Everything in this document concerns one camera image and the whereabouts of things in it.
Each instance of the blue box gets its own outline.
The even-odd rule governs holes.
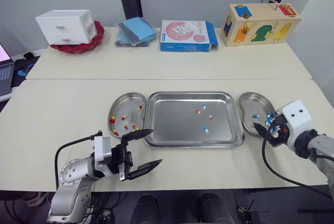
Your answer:
[[[209,52],[212,45],[218,42],[213,24],[208,21],[162,21],[161,51]]]

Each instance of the white drawer box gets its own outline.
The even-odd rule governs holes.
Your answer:
[[[90,43],[84,33],[69,32],[69,33],[45,33],[46,40],[50,45],[78,45],[81,43]]]
[[[51,10],[36,17],[48,43],[90,43],[97,34],[90,10]]]

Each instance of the person's foot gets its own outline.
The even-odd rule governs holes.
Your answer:
[[[142,195],[132,214],[130,224],[157,224],[158,223],[158,204],[151,195]]]
[[[202,223],[235,224],[225,203],[216,194],[202,195],[198,207]]]
[[[23,201],[29,207],[37,207],[42,204],[49,193],[46,192],[26,192],[23,196]]]

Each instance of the red bowl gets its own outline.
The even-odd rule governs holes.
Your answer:
[[[94,20],[94,24],[96,27],[96,31],[98,34],[92,39],[92,42],[79,45],[50,45],[50,47],[57,49],[64,53],[83,53],[86,51],[93,50],[97,45],[101,44],[103,35],[104,35],[104,28],[101,26],[101,23]]]

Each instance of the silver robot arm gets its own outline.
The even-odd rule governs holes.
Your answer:
[[[268,142],[277,147],[286,144],[299,157],[310,159],[327,177],[334,200],[334,139],[319,135],[314,129],[312,118],[302,101],[293,101],[277,110],[271,122],[279,127],[278,136],[267,136],[267,129],[254,123],[255,129]]]
[[[59,174],[59,187],[52,199],[47,222],[78,223],[86,213],[91,199],[91,188],[102,177],[113,177],[119,173],[121,180],[132,180],[154,169],[162,160],[156,160],[138,167],[133,166],[131,153],[126,146],[132,139],[140,139],[153,130],[139,130],[121,139],[121,143],[111,148],[109,137],[102,132],[94,135],[94,153],[86,159],[74,159],[65,164]]]

